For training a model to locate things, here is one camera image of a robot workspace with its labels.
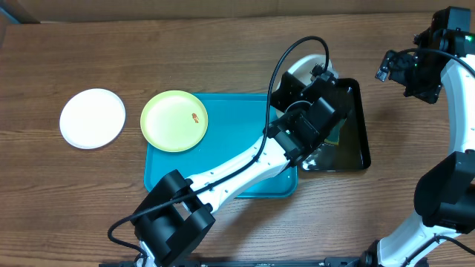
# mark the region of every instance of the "table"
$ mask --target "table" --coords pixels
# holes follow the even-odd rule
[[[0,263],[97,266],[132,260],[108,227],[146,196],[145,103],[164,90],[263,93],[286,48],[323,37],[341,77],[361,86],[372,165],[351,173],[301,173],[284,200],[234,200],[193,257],[305,260],[360,255],[413,210],[419,178],[445,158],[445,94],[436,105],[406,99],[374,79],[389,49],[412,47],[431,13],[195,19],[8,26],[0,50]],[[283,69],[318,43],[292,52]],[[74,94],[107,88],[125,103],[119,137],[94,151],[69,146],[59,115]],[[130,225],[117,236],[135,242]],[[475,247],[470,236],[460,241]],[[446,243],[431,266],[475,260]]]

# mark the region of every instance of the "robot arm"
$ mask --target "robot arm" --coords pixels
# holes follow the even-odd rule
[[[461,60],[475,68],[475,56],[469,54],[475,52],[471,34],[460,31],[468,30],[469,22],[469,10],[441,10],[434,14],[431,28],[418,35],[415,43],[420,48],[437,47],[464,56]],[[385,80],[393,54],[389,51],[385,56],[377,79]],[[455,238],[475,227],[475,188],[471,185],[475,176],[475,154],[471,153],[475,149],[474,75],[457,61],[437,55],[404,55],[394,65],[396,70],[390,79],[406,86],[405,96],[432,104],[438,99],[441,85],[445,87],[451,140],[449,156],[419,180],[414,196],[416,210],[377,243],[374,262],[384,267],[415,266],[445,241],[434,242],[434,237]]]
[[[475,69],[475,55],[467,55],[461,60]],[[445,65],[441,78],[451,125],[449,154],[475,150],[475,78],[453,59]]]
[[[283,115],[269,124],[265,146],[256,162],[210,190],[183,201],[190,213],[186,219],[170,205],[131,221],[142,249],[148,254],[146,267],[170,266],[190,254],[214,224],[214,213],[252,185],[299,165],[346,117],[350,110],[341,104],[342,99],[336,101],[331,96],[339,90],[342,98],[347,94],[348,99],[352,99],[347,85],[349,79],[338,83],[331,68],[321,73],[322,67],[313,62],[317,57],[304,59],[297,65],[305,68],[305,73],[311,73],[311,77],[306,77],[311,79],[304,83],[289,72],[282,76],[279,89],[272,94],[271,104]],[[309,105],[294,105],[300,102]],[[191,195],[228,177],[251,162],[262,139],[259,138],[242,154],[201,174],[185,179],[175,170],[165,175],[134,213],[162,205],[172,198]],[[142,266],[142,262],[143,259],[139,259],[137,265]]]

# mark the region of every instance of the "black tray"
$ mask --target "black tray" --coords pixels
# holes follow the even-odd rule
[[[340,129],[338,145],[322,144],[301,164],[304,171],[357,171],[371,165],[359,83],[354,79],[338,79],[337,86],[353,92],[350,94],[353,102],[347,101],[352,111]]]

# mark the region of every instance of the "blue tray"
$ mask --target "blue tray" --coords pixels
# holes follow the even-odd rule
[[[266,95],[253,93],[196,93],[208,112],[208,130],[201,142],[179,153],[163,152],[148,144],[144,184],[151,191],[168,172],[184,177],[219,166],[245,151],[262,135]],[[271,110],[271,121],[276,119]],[[298,170],[289,168],[244,191],[242,198],[288,197],[297,188]]]

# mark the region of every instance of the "white plate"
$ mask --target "white plate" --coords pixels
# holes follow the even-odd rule
[[[109,90],[94,88],[69,100],[61,112],[59,129],[72,146],[94,149],[114,140],[124,123],[122,100]]]

